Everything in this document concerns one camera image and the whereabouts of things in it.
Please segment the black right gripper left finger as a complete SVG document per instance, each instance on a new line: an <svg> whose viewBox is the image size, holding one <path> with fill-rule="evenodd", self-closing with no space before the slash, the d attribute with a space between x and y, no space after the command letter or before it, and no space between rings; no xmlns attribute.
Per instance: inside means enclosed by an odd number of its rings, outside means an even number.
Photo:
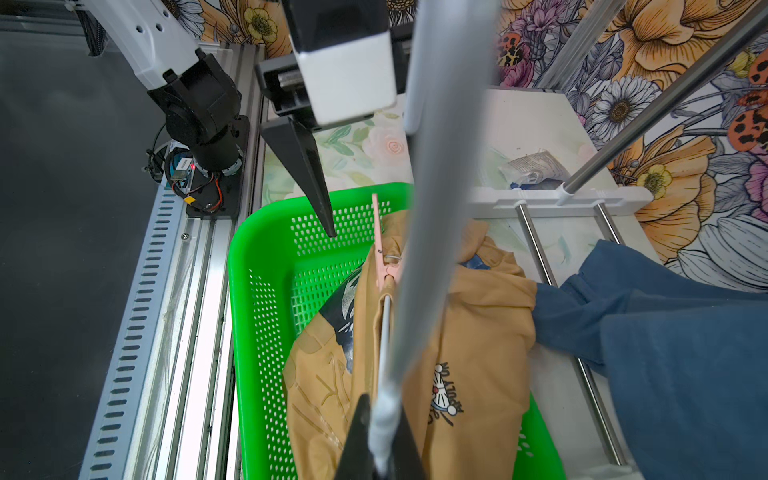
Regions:
<svg viewBox="0 0 768 480"><path fill-rule="evenodd" d="M368 446L371 402L368 394L360 396L354 411L335 480L373 480L375 466Z"/></svg>

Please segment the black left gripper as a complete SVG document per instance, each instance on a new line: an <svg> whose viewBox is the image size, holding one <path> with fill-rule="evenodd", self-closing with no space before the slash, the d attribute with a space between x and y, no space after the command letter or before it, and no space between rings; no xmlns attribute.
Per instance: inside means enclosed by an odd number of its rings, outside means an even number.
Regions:
<svg viewBox="0 0 768 480"><path fill-rule="evenodd" d="M256 67L260 89L280 116L261 124L261 136L301 188L330 238L337 236L333 209L317 144L308 129L358 121L394 105L405 92L412 35L413 25L401 24L385 33L273 58Z"/></svg>

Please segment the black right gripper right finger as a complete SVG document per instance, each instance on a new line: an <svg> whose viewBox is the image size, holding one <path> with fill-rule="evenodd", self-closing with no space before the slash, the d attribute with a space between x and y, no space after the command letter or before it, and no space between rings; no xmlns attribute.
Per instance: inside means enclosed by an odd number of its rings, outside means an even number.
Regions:
<svg viewBox="0 0 768 480"><path fill-rule="evenodd" d="M425 470L404 409L401 409L392 443L389 478L392 480L426 479Z"/></svg>

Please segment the tan tank top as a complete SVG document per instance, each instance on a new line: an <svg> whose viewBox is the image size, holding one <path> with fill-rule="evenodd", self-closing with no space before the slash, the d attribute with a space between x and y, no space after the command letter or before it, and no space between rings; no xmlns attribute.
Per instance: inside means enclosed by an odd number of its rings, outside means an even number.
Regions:
<svg viewBox="0 0 768 480"><path fill-rule="evenodd" d="M382 220L381 255L369 253L295 340L283 370L297 474L335 475L359 398L377 391L386 298L380 278L406 252L407 215ZM535 283L485 222L462 235L442 320L403 390L404 413L431 479L509 479L529 408Z"/></svg>

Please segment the pink clothespin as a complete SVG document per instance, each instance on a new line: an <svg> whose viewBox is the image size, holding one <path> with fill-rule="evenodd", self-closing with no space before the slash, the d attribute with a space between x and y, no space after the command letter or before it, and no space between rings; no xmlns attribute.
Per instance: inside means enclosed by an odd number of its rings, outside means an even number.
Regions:
<svg viewBox="0 0 768 480"><path fill-rule="evenodd" d="M374 265L376 272L376 285L380 291L385 287L386 280L392 279L397 283L401 277L402 259L395 256L395 263L386 263L383 252L383 238L381 215L378 195L372 195L373 225L374 225Z"/></svg>

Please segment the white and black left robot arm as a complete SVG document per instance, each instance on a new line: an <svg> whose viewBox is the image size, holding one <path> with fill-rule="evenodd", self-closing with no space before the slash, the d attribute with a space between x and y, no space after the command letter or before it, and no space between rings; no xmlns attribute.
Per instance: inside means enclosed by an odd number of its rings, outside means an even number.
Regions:
<svg viewBox="0 0 768 480"><path fill-rule="evenodd" d="M197 14L203 31L221 41L269 45L287 39L292 51L261 62L256 78L276 113L261 135L309 200L329 236L336 233L314 135L363 120L394 104L405 90L411 23L394 24L387 1L284 1L285 21L266 7L223 1L86 1L148 95L163 111L172 139L187 146L212 180L239 172L242 96L215 57L187 30Z"/></svg>

